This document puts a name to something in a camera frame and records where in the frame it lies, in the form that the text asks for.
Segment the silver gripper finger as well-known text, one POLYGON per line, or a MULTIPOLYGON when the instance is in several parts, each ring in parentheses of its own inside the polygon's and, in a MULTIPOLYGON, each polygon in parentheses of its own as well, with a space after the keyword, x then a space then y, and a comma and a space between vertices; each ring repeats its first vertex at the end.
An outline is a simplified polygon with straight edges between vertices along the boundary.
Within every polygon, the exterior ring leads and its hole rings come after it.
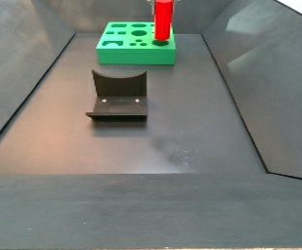
POLYGON ((156 5, 156 0, 152 0, 152 14, 154 15, 154 5, 156 5))

